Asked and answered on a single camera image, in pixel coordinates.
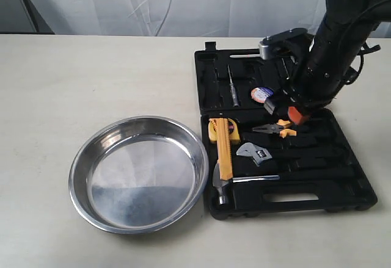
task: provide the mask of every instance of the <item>pliers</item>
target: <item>pliers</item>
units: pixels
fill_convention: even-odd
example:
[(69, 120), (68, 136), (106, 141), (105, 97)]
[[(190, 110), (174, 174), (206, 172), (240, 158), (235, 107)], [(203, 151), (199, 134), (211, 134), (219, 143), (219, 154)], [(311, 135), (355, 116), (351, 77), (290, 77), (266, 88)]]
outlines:
[(297, 132), (289, 127), (293, 122), (289, 120), (279, 120), (277, 123), (256, 126), (252, 128), (253, 132), (264, 132), (265, 134), (280, 134), (281, 138), (286, 136), (296, 136)]

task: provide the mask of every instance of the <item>black tool case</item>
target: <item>black tool case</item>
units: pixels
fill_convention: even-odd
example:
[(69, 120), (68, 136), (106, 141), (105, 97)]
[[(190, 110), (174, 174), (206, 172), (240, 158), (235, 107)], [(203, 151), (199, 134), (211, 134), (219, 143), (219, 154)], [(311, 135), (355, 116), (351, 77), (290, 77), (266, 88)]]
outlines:
[[(376, 194), (331, 111), (319, 110), (304, 125), (293, 126), (297, 136), (283, 139), (278, 134), (252, 132), (254, 126), (276, 123), (277, 120), (251, 98), (251, 90), (256, 87), (277, 90), (294, 68), (294, 59), (290, 57), (267, 62), (260, 57), (230, 57), (257, 53), (257, 49), (216, 50), (215, 42), (206, 42), (205, 50), (194, 54), (202, 140), (210, 163), (204, 199), (211, 215), (215, 219), (226, 219), (252, 217), (264, 212), (361, 211), (376, 204)], [(238, 93), (238, 107), (233, 107), (228, 64)], [(208, 138), (209, 119), (218, 117), (231, 118), (238, 125), (241, 143), (231, 145), (234, 177), (280, 174), (284, 179), (231, 183), (227, 192), (228, 204), (219, 205), (218, 192), (212, 184), (217, 146)], [(236, 155), (239, 146), (245, 142), (288, 155), (264, 161), (258, 167), (251, 158)], [(289, 194), (295, 197), (312, 194), (315, 199), (286, 200)]]

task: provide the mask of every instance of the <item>stainless steel bowl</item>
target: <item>stainless steel bowl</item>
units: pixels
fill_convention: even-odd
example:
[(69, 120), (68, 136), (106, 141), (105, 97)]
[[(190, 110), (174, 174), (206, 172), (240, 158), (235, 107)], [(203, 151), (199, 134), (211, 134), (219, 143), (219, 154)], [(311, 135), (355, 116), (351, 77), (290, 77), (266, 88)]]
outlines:
[(89, 139), (69, 174), (72, 202), (111, 233), (160, 230), (185, 215), (208, 178), (208, 158), (187, 127), (162, 117), (113, 123)]

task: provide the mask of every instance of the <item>bowl rim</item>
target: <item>bowl rim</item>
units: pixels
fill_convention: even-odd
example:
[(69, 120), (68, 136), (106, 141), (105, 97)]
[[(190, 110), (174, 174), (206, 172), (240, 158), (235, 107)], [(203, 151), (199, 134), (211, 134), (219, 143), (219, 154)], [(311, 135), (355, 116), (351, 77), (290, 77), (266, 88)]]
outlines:
[[(194, 196), (192, 197), (191, 200), (188, 201), (186, 205), (183, 206), (183, 208), (177, 212), (170, 220), (163, 221), (160, 224), (157, 224), (155, 226), (151, 226), (148, 228), (121, 228), (121, 227), (113, 227), (110, 225), (107, 225), (96, 218), (92, 217), (89, 215), (84, 208), (82, 207), (81, 203), (79, 202), (78, 197), (76, 196), (75, 192), (75, 171), (77, 164), (79, 162), (80, 156), (83, 153), (83, 151), (91, 144), (91, 142), (96, 139), (97, 137), (101, 136), (105, 132), (109, 131), (110, 129), (121, 125), (122, 123), (129, 122), (131, 120), (137, 120), (137, 119), (142, 119), (142, 118), (147, 118), (147, 119), (158, 119), (158, 120), (163, 120), (163, 121), (168, 121), (169, 123), (173, 123), (174, 125), (180, 127), (182, 130), (185, 130), (199, 145), (202, 156), (203, 156), (203, 164), (205, 171), (203, 173), (203, 177), (201, 177), (200, 184), (198, 185), (197, 188), (194, 189)], [(86, 221), (88, 221), (91, 225), (99, 228), (100, 230), (107, 231), (110, 233), (117, 233), (117, 234), (145, 234), (145, 233), (152, 233), (154, 231), (161, 230), (162, 228), (165, 228), (174, 222), (176, 222), (178, 219), (183, 217), (199, 200), (201, 194), (203, 193), (203, 190), (205, 189), (206, 182), (208, 181), (208, 176), (209, 176), (209, 161), (208, 161), (208, 155), (205, 149), (205, 146), (203, 145), (201, 139), (195, 134), (195, 132), (191, 129), (189, 129), (187, 126), (184, 124), (173, 120), (171, 118), (167, 117), (160, 117), (157, 115), (140, 115), (140, 116), (135, 116), (135, 117), (130, 117), (130, 118), (124, 118), (122, 120), (116, 121), (105, 128), (101, 129), (100, 131), (96, 132), (91, 138), (89, 138), (83, 146), (79, 149), (78, 153), (76, 154), (69, 173), (68, 177), (68, 189), (69, 189), (69, 194), (71, 201), (73, 203), (73, 206), (79, 213), (79, 215), (84, 218)]]

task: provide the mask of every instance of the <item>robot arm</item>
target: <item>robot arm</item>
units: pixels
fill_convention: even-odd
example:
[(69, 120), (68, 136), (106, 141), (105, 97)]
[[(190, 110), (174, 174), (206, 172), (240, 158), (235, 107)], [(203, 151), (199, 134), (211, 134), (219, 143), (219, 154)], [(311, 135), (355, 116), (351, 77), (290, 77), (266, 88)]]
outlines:
[[(293, 107), (306, 116), (329, 104), (344, 85), (356, 80), (364, 54), (380, 49), (369, 48), (366, 40), (382, 21), (391, 21), (391, 0), (326, 0), (326, 13), (312, 42), (308, 34), (294, 33), (297, 29), (264, 39), (261, 55), (274, 57), (278, 47), (289, 49), (299, 60), (292, 78), (268, 98), (265, 108), (273, 114)], [(362, 61), (359, 71), (350, 67), (357, 55)]]

